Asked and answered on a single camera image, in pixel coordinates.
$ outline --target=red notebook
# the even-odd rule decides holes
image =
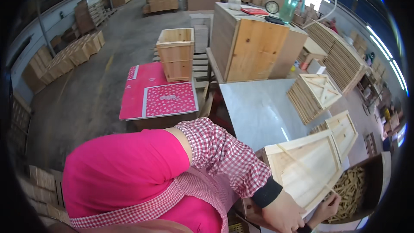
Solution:
[[[249,15],[269,15],[269,13],[259,8],[242,8],[240,10],[248,13]]]

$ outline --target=metal table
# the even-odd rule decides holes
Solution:
[[[331,117],[325,111],[303,125],[286,92],[294,79],[220,84],[236,137],[255,152],[266,145],[298,139]]]

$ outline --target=workbench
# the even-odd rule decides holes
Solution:
[[[160,62],[130,68],[119,119],[133,121],[137,131],[173,127],[196,119],[197,111],[193,81],[169,83]]]
[[[267,145],[308,135],[331,117],[325,111],[303,125],[286,93],[294,79],[258,80],[220,84],[236,137],[255,152]]]

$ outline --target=checkered sleeve cover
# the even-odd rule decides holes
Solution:
[[[231,188],[241,197],[251,197],[271,176],[270,169],[253,150],[208,118],[180,122],[193,154],[192,166],[210,175],[226,174]]]

